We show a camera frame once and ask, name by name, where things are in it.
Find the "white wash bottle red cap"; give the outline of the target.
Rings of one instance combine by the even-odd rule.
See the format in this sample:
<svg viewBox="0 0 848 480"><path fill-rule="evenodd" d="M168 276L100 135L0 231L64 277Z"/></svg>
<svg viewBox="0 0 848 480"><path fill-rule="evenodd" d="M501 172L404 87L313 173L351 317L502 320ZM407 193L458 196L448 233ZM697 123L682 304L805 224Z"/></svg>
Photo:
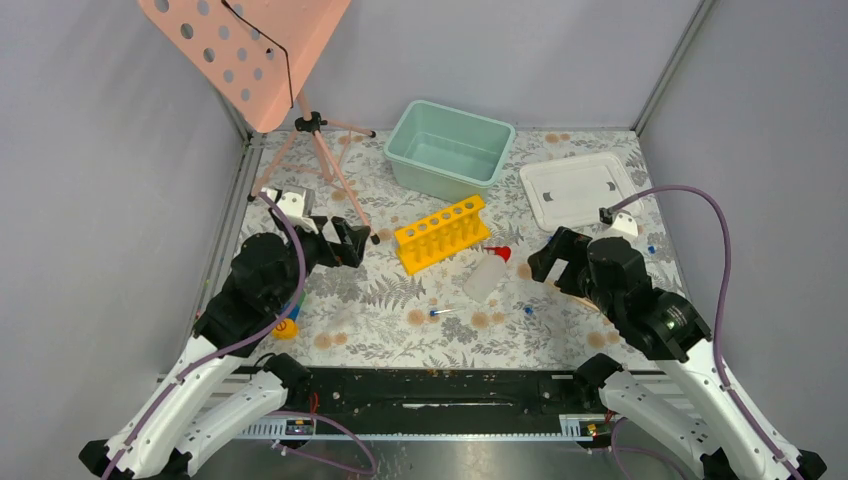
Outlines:
<svg viewBox="0 0 848 480"><path fill-rule="evenodd" d="M476 302L485 301L498 286L507 270L512 249L507 246L485 247L485 257L463 285L464 293Z"/></svg>

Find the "yellow test tube rack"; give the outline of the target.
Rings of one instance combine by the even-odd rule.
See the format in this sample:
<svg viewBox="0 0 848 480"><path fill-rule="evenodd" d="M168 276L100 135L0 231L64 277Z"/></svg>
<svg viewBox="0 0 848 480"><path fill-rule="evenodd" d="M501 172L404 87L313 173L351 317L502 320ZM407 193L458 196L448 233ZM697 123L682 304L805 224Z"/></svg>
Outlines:
<svg viewBox="0 0 848 480"><path fill-rule="evenodd" d="M439 263L487 239L480 212L486 204L473 195L395 231L396 254L408 275Z"/></svg>

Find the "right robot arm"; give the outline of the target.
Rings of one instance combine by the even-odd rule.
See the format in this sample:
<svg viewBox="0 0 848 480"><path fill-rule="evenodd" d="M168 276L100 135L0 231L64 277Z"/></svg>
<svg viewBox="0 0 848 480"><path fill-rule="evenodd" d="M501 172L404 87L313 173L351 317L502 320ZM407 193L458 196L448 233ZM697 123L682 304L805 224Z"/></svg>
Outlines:
<svg viewBox="0 0 848 480"><path fill-rule="evenodd" d="M592 239L561 227L528 259L532 277L586 299L625 342L655 363L693 406L691 417L655 396L624 367L597 354L575 373L575 402L624 416L661 442L701 479L819 479L827 466L792 445L764 418L713 352L713 335L684 297L657 288L643 255L622 237Z"/></svg>

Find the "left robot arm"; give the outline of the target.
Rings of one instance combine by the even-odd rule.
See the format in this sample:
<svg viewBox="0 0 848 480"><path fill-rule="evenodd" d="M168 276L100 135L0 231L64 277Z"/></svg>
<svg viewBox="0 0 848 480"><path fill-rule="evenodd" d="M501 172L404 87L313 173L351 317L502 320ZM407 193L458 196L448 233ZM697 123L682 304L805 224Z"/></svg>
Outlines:
<svg viewBox="0 0 848 480"><path fill-rule="evenodd" d="M309 371L287 354L276 355L246 387L209 411L216 388L294 308L315 266L358 267L371 237L367 226L340 217L339 236L328 241L277 219L279 233L248 237L231 262L221 291L196 321L183 352L133 419L109 439L88 442L83 465L102 479L189 479L245 428L282 407L296 411L309 401Z"/></svg>

